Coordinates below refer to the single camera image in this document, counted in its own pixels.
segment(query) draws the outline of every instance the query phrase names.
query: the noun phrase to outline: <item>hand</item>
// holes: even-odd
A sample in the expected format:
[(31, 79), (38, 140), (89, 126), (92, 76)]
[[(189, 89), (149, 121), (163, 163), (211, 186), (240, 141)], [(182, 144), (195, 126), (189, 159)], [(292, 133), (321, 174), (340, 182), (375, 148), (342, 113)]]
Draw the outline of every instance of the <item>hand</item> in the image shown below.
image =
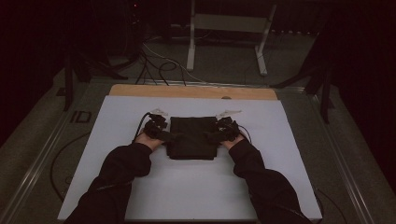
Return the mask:
[(141, 143), (148, 146), (149, 148), (151, 148), (152, 151), (154, 151), (160, 144), (163, 143), (162, 140), (150, 138), (148, 135), (146, 135), (143, 132), (141, 132), (134, 141), (136, 143)]
[(238, 136), (236, 136), (236, 138), (231, 142), (231, 141), (224, 141), (221, 142), (222, 145), (224, 145), (228, 150), (230, 150), (230, 148), (232, 148), (233, 146), (235, 146), (238, 142), (244, 140), (244, 136), (242, 136), (242, 134), (238, 134)]

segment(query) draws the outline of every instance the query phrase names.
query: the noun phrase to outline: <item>white stand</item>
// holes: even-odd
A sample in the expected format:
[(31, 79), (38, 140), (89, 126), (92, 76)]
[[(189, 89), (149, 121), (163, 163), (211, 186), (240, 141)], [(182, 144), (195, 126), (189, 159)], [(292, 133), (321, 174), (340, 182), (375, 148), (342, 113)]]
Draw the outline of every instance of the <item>white stand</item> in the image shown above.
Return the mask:
[(268, 73), (264, 58), (262, 57), (262, 50), (264, 49), (264, 44), (269, 34), (275, 11), (276, 5), (273, 5), (268, 18), (195, 14), (195, 0), (191, 0), (190, 47), (187, 58), (187, 70), (190, 72), (194, 70), (195, 29), (240, 31), (262, 33), (262, 41), (256, 46), (255, 51), (260, 75), (267, 76)]

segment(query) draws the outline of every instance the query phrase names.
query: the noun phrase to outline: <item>black cloth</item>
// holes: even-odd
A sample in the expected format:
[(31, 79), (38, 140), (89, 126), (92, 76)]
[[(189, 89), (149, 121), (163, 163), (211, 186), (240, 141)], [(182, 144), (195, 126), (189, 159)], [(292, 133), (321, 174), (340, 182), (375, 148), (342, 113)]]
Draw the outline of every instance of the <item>black cloth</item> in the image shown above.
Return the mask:
[(172, 160), (213, 160), (219, 143), (209, 142), (205, 133), (218, 132), (216, 117), (171, 117), (170, 132), (177, 135), (168, 143), (166, 153)]
[[(89, 191), (147, 175), (151, 165), (150, 153), (147, 146), (139, 143), (117, 147), (106, 157)], [(250, 199), (262, 224), (311, 223), (284, 209), (301, 213), (293, 187), (281, 173), (265, 169), (259, 150), (243, 140), (230, 149), (230, 155), (235, 162), (233, 172), (247, 181)], [(130, 194), (131, 185), (85, 193), (65, 223), (123, 223)]]

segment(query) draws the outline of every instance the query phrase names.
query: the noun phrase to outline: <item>person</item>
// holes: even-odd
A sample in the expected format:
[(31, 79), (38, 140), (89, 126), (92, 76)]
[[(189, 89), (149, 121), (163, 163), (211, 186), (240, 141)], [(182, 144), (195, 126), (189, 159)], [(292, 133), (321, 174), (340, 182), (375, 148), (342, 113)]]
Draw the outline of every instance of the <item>person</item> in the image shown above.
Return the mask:
[[(131, 194), (131, 183), (137, 176), (149, 174), (149, 155), (163, 141), (139, 134), (129, 146), (117, 147), (105, 158), (88, 191), (65, 224), (123, 223)], [(235, 166), (233, 172), (244, 178), (258, 220), (262, 223), (311, 223), (301, 212), (296, 192), (281, 173), (266, 169), (262, 155), (244, 136), (221, 142)]]

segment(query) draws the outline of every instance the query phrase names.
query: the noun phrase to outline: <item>black fabric object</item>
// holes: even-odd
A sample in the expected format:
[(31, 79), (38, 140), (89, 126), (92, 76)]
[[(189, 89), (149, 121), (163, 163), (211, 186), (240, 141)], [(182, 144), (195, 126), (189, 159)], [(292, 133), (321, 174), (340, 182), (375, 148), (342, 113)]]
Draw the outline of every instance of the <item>black fabric object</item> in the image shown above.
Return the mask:
[(167, 145), (166, 153), (172, 160), (213, 160), (218, 143), (211, 143), (205, 133), (218, 131), (216, 117), (171, 117), (170, 132), (177, 134), (176, 141)]

